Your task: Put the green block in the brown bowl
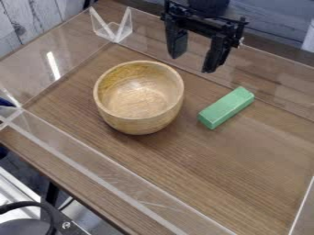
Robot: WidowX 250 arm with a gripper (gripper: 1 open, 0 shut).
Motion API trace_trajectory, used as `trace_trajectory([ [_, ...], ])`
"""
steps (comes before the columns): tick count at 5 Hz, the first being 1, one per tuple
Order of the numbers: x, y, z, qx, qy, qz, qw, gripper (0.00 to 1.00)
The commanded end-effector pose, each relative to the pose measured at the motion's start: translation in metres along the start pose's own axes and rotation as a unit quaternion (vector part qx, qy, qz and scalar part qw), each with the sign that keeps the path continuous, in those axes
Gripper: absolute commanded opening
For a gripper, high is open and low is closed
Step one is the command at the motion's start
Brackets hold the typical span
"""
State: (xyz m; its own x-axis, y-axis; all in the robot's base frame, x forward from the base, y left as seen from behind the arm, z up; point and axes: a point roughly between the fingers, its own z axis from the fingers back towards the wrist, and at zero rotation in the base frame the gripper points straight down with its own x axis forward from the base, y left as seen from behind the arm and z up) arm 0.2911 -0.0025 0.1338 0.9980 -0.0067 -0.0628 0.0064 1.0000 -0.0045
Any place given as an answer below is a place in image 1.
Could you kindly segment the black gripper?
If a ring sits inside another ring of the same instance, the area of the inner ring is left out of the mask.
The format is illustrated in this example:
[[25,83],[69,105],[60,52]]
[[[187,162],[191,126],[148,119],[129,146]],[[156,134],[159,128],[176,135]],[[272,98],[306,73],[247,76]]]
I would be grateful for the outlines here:
[[214,73],[224,63],[231,47],[243,41],[247,20],[224,17],[231,0],[164,0],[160,19],[165,27],[167,49],[177,59],[187,51],[187,33],[191,31],[211,40],[202,71]]

